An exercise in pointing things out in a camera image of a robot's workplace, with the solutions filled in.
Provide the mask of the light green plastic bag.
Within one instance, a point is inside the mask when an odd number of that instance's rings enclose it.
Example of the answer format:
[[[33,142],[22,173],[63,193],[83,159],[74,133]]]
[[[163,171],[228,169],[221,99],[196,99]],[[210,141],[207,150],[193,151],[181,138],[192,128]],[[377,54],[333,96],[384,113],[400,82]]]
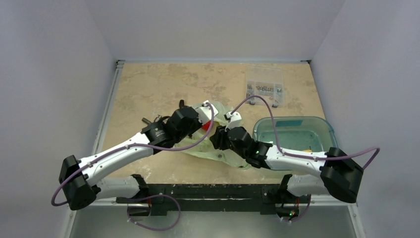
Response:
[[[218,115],[214,118],[212,131],[209,134],[209,136],[212,136],[214,134],[217,126],[227,125],[227,121],[225,120],[224,115],[227,112],[233,110],[232,106],[226,106],[218,101],[211,101],[211,103],[218,109]],[[203,131],[202,129],[200,129],[194,132],[192,136],[187,136],[183,140],[181,140],[179,143],[175,144],[175,147],[184,148],[189,145],[192,145],[193,143],[201,139],[205,135],[205,133],[206,131]],[[200,144],[196,145],[195,147],[192,147],[187,150],[183,150],[183,153],[186,153],[186,154],[198,157],[198,158],[220,161],[220,162],[226,163],[227,165],[231,167],[239,168],[242,170],[247,170],[251,167],[251,165],[248,164],[243,158],[241,158],[235,152],[229,149],[228,150],[214,149],[209,136],[207,136]]]

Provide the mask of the red fake fruit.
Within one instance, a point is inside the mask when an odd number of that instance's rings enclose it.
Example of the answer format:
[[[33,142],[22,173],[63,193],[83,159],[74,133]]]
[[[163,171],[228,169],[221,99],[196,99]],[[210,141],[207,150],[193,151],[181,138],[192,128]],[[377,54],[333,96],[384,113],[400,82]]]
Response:
[[[208,121],[207,123],[205,123],[205,124],[201,127],[201,129],[202,129],[203,131],[209,131],[209,130],[211,130],[211,121]]]

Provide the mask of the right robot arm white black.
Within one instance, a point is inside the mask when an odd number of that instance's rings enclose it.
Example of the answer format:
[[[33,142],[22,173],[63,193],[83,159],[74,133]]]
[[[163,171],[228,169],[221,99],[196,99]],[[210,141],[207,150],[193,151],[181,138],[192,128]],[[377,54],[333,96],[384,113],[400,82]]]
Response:
[[[307,194],[329,194],[346,203],[357,200],[364,169],[338,148],[327,152],[304,152],[277,148],[254,140],[243,127],[218,126],[210,137],[214,149],[231,150],[254,168],[290,170],[302,175],[285,175],[278,188],[285,202]]]

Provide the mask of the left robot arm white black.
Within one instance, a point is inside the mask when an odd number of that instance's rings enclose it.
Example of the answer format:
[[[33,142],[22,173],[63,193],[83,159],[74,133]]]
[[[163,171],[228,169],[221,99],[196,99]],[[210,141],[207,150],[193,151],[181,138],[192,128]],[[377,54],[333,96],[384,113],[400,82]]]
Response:
[[[61,165],[59,188],[51,199],[53,206],[68,205],[80,210],[97,199],[125,196],[136,203],[146,200],[148,190],[140,185],[136,176],[128,177],[116,185],[105,185],[104,178],[114,171],[160,151],[176,151],[176,143],[192,135],[204,124],[213,123],[218,110],[209,102],[200,107],[183,106],[171,116],[158,116],[153,122],[126,141],[98,154],[76,159],[66,157]]]

